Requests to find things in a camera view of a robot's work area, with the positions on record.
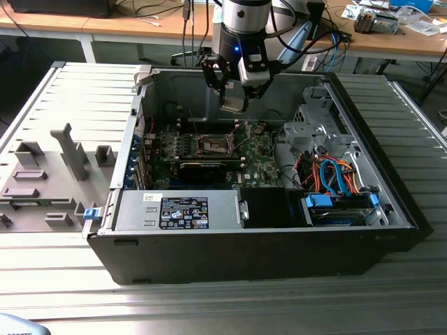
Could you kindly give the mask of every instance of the sticker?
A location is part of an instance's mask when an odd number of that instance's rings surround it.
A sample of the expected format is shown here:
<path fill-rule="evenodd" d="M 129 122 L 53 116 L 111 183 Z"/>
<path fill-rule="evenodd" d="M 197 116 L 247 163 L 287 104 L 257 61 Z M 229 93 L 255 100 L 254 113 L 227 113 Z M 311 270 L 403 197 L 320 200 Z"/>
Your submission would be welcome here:
<path fill-rule="evenodd" d="M 208 198 L 160 198 L 160 229 L 208 229 Z"/>
<path fill-rule="evenodd" d="M 162 193 L 145 193 L 142 195 L 142 201 L 160 202 L 162 197 L 163 197 Z"/>

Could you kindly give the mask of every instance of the blue drive bracket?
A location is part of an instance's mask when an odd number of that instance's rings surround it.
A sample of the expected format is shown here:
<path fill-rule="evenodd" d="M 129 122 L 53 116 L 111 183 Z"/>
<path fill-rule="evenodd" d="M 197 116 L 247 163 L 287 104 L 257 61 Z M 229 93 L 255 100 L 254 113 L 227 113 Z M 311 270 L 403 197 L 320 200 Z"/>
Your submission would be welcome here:
<path fill-rule="evenodd" d="M 332 207 L 332 200 L 327 194 L 309 194 L 306 197 L 307 208 Z"/>

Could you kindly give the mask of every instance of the gray plastic part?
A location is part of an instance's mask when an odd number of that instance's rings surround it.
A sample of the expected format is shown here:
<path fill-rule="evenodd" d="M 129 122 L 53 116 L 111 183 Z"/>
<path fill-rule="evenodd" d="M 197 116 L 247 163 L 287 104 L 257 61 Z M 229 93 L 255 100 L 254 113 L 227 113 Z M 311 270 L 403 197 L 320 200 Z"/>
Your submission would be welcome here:
<path fill-rule="evenodd" d="M 86 159 L 82 145 L 75 145 L 70 136 L 71 126 L 66 124 L 63 130 L 50 131 L 50 135 L 59 141 L 66 162 L 70 165 L 77 180 L 85 180 L 89 173 L 85 170 L 83 162 Z"/>
<path fill-rule="evenodd" d="M 81 201 L 79 201 L 78 204 L 76 205 L 76 208 L 75 208 L 75 216 L 78 218 L 80 224 L 83 227 L 84 227 L 84 224 L 85 224 L 84 211 L 85 211 L 85 207 L 81 203 Z"/>
<path fill-rule="evenodd" d="M 39 191 L 37 191 L 37 188 L 7 188 L 3 192 L 3 196 L 12 198 L 37 198 Z"/>
<path fill-rule="evenodd" d="M 64 227 L 73 224 L 70 216 L 68 216 L 67 213 L 47 213 L 45 222 L 50 227 Z"/>
<path fill-rule="evenodd" d="M 51 205 L 55 209 L 75 209 L 76 201 L 73 198 L 64 201 L 51 201 Z"/>
<path fill-rule="evenodd" d="M 14 173 L 13 178 L 20 180 L 45 180 L 47 174 L 44 170 L 18 170 Z"/>
<path fill-rule="evenodd" d="M 11 219 L 7 217 L 5 214 L 0 213 L 0 223 L 3 224 L 5 228 L 9 228 L 9 225 L 11 223 Z"/>
<path fill-rule="evenodd" d="M 110 145 L 99 145 L 95 157 L 99 167 L 115 165 L 115 156 Z"/>
<path fill-rule="evenodd" d="M 52 68 L 63 68 L 66 64 L 66 61 L 53 61 L 53 64 L 51 64 Z"/>
<path fill-rule="evenodd" d="M 44 326 L 5 313 L 0 313 L 0 334 L 51 335 Z"/>
<path fill-rule="evenodd" d="M 14 154 L 24 168 L 34 168 L 38 166 L 34 156 L 44 153 L 37 142 L 22 142 Z"/>
<path fill-rule="evenodd" d="M 16 206 L 13 206 L 9 201 L 0 201 L 0 211 L 15 211 Z"/>

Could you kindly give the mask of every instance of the desk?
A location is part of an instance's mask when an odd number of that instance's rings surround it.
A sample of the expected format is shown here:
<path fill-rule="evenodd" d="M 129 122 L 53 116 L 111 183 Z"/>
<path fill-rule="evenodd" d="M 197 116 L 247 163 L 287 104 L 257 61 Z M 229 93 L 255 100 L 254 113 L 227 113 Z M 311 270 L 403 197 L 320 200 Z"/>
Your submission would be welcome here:
<path fill-rule="evenodd" d="M 109 19 L 74 17 L 67 15 L 19 14 L 14 13 L 6 2 L 5 8 L 11 17 L 32 37 L 65 38 L 81 42 L 87 62 L 95 62 L 93 41 L 119 43 L 181 45 L 183 19 L 182 11 L 174 10 L 160 14 L 161 27 L 152 26 L 136 18 L 123 17 L 118 13 Z M 328 0 L 332 19 L 340 29 L 352 34 L 352 42 L 347 51 L 352 57 L 371 57 L 380 59 L 403 59 L 412 61 L 438 61 L 447 42 L 445 35 L 431 37 L 416 33 L 406 27 L 400 27 L 396 35 L 373 33 L 359 34 L 353 30 L 353 21 L 337 17 L 341 8 L 349 0 Z M 179 0 L 170 2 L 169 6 L 178 6 Z M 447 15 L 446 9 L 433 10 L 430 15 Z M 196 5 L 195 40 L 197 45 L 205 33 L 205 6 Z M 23 33 L 0 10 L 0 34 L 22 36 Z M 204 46 L 211 45 L 212 24 Z M 186 31 L 186 45 L 191 45 L 191 26 Z M 329 45 L 329 40 L 315 44 L 315 48 Z"/>

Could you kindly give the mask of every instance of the motherboard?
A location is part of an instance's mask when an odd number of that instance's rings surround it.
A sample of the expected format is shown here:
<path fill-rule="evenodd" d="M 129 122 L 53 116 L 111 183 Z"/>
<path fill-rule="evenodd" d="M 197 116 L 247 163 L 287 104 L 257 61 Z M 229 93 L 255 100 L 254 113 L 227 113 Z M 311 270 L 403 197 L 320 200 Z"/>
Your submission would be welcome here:
<path fill-rule="evenodd" d="M 271 131 L 259 122 L 177 123 L 145 140 L 152 189 L 282 186 Z"/>

